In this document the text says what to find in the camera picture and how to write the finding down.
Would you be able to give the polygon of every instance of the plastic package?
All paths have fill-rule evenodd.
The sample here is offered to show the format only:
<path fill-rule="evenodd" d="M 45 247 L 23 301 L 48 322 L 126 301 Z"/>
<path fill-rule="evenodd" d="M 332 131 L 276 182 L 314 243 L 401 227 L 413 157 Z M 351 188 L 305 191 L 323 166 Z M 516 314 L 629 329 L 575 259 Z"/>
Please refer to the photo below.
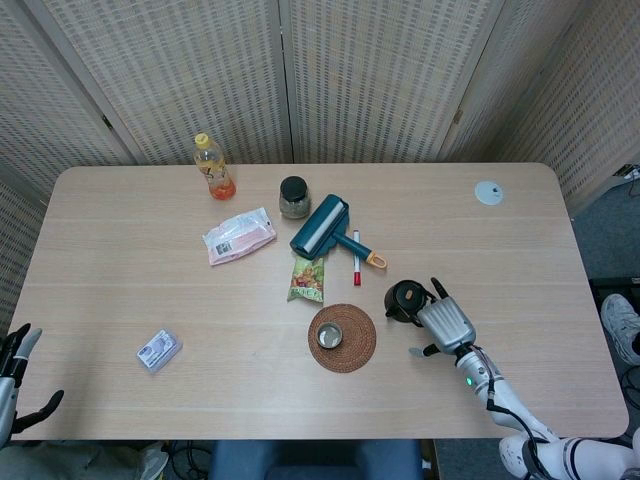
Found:
<path fill-rule="evenodd" d="M 182 348 L 182 342 L 167 329 L 162 329 L 138 350 L 138 359 L 151 373 L 160 370 Z"/>
<path fill-rule="evenodd" d="M 247 255 L 274 238 L 276 231 L 263 207 L 225 220 L 202 236 L 211 266 Z"/>
<path fill-rule="evenodd" d="M 296 264 L 291 274 L 291 287 L 287 301 L 294 298 L 308 298 L 314 302 L 324 301 L 324 257 L 307 260 L 296 256 Z"/>

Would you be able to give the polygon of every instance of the glass jar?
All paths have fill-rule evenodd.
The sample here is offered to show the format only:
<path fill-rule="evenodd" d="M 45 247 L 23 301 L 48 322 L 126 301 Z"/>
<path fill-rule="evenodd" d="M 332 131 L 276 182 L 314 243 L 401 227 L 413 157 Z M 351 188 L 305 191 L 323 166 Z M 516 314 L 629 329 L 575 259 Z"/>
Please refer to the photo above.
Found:
<path fill-rule="evenodd" d="M 280 184 L 280 212 L 287 218 L 309 215 L 311 198 L 307 182 L 300 177 L 287 177 Z"/>

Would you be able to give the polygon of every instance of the sneaker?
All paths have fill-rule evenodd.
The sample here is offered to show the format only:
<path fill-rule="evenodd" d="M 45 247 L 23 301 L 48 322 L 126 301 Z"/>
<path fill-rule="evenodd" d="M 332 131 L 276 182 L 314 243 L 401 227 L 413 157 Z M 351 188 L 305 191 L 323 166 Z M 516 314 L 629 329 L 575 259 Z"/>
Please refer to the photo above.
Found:
<path fill-rule="evenodd" d="M 640 365 L 640 316 L 622 295 L 614 293 L 602 302 L 602 325 L 611 335 L 620 358 Z"/>

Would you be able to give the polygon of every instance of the pink food package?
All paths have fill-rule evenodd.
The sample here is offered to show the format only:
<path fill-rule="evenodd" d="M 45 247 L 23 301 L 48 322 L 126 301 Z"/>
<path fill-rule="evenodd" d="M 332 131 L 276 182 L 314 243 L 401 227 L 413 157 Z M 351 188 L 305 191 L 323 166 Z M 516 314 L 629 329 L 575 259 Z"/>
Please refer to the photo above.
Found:
<path fill-rule="evenodd" d="M 243 257 L 274 238 L 276 231 L 263 207 L 229 218 L 202 236 L 211 266 Z"/>

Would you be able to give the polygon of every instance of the wooden table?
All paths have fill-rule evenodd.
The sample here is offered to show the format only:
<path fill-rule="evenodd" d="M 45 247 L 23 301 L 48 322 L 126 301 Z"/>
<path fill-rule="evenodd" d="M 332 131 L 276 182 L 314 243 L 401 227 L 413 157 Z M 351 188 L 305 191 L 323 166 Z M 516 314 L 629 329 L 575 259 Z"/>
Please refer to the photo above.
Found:
<path fill-rule="evenodd" d="M 437 276 L 524 403 L 563 436 L 612 437 L 627 411 L 555 175 L 540 164 L 242 165 L 238 193 L 209 197 L 194 166 L 80 167 L 56 184 L 15 312 L 44 334 L 18 408 L 58 411 L 19 439 L 377 438 L 502 436 L 453 366 L 411 357 L 424 330 L 388 321 L 395 282 Z M 342 247 L 326 258 L 325 305 L 364 309 L 377 330 L 363 368 L 318 365 L 307 328 L 320 305 L 287 303 L 301 221 L 283 219 L 278 187 L 304 177 L 317 205 L 351 206 L 351 227 L 385 255 L 363 268 Z M 481 180 L 499 206 L 474 196 Z M 277 241 L 210 267 L 202 235 L 264 206 Z M 136 351 L 160 328 L 184 348 L 150 375 Z"/>

